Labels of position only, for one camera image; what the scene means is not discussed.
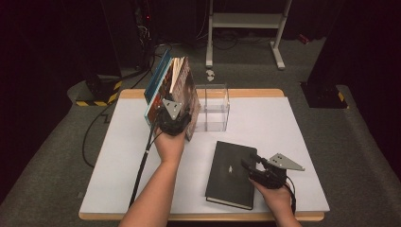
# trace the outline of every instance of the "white table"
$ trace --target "white table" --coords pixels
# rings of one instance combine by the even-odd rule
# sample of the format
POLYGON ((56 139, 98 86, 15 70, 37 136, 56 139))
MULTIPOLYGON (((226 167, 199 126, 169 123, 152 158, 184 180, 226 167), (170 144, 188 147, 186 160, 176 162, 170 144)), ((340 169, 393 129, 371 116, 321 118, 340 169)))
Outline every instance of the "white table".
MULTIPOLYGON (((323 219, 329 206, 288 99, 280 90, 272 89, 229 90, 229 95, 227 131, 196 132, 185 144, 170 220, 273 220, 257 191, 252 211, 205 200, 217 140, 257 148, 258 154, 265 158, 280 152, 305 167, 305 171, 288 170, 296 187, 296 217, 298 220, 323 219)), ((148 140, 146 107, 143 90, 121 93, 79 210, 81 218, 122 219, 127 212, 148 140)), ((138 195, 159 162, 153 146, 138 195)))

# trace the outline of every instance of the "clear acrylic box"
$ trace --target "clear acrylic box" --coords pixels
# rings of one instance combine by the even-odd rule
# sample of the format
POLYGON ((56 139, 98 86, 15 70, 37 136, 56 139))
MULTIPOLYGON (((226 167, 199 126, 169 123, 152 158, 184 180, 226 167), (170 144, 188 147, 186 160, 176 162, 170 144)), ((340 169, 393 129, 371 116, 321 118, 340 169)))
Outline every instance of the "clear acrylic box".
POLYGON ((230 100, 226 84, 196 85, 200 114, 195 131, 226 131, 230 100))

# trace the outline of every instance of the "human hand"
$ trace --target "human hand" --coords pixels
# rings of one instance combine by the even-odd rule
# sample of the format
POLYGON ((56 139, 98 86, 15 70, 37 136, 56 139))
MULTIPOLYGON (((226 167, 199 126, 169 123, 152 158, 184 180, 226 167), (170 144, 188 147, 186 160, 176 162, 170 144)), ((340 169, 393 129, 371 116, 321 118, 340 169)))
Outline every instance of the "human hand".
POLYGON ((163 133, 160 129, 156 130, 156 140, 154 144, 157 148, 157 152, 162 160, 162 163, 169 163, 177 165, 181 161, 183 154, 183 145, 185 141, 185 132, 172 136, 167 133, 163 133))
POLYGON ((284 186, 278 189, 268 189, 252 179, 250 179, 250 181, 262 194, 278 226, 301 226, 292 214, 291 196, 284 186))

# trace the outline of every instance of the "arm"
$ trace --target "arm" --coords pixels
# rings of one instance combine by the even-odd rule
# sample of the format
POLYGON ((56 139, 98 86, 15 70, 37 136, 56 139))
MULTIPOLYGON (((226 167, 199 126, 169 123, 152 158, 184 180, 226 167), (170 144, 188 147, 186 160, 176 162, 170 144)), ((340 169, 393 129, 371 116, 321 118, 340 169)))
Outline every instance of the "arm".
POLYGON ((294 217, 291 210, 291 196, 285 187, 268 189, 265 186, 250 180, 262 194, 266 205, 271 210, 278 227, 300 227, 301 224, 294 217))
POLYGON ((161 163, 120 222, 124 226, 166 226, 174 195, 185 132, 162 133, 155 140, 161 163))

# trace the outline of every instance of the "book cover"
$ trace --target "book cover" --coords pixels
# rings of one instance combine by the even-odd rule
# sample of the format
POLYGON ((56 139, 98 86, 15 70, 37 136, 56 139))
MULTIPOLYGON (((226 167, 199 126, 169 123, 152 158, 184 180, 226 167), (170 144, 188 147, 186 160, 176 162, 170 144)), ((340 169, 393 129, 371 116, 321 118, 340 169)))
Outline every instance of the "book cover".
POLYGON ((183 104, 181 112, 184 112, 185 109, 189 108, 191 122, 189 123, 186 131, 186 138, 189 141, 191 140, 197 125, 201 104, 195 88, 195 82, 192 76, 191 68, 189 67, 188 57, 176 58, 174 61, 176 62, 179 73, 176 78, 174 78, 173 74, 170 94, 175 102, 180 102, 183 104))
POLYGON ((254 187, 241 159, 256 167, 256 161, 251 159, 251 153, 256 152, 256 148, 218 141, 206 186, 206 200, 252 210, 254 187))
POLYGON ((148 125, 151 126, 156 119, 157 110, 160 106, 163 105, 163 98, 168 96, 168 92, 171 84, 171 76, 172 76, 172 59, 169 58, 166 62, 166 66, 164 66, 165 70, 162 72, 163 74, 160 76, 159 83, 156 86, 153 97, 148 103, 148 108, 145 112, 145 119, 148 122, 148 125))
POLYGON ((166 69, 170 66, 171 55, 168 50, 165 51, 163 54, 162 59, 160 60, 159 64, 154 71, 153 76, 150 78, 150 82, 148 83, 147 88, 145 89, 145 100, 147 104, 149 104, 156 94, 156 91, 159 90, 161 86, 161 81, 166 75, 166 69))

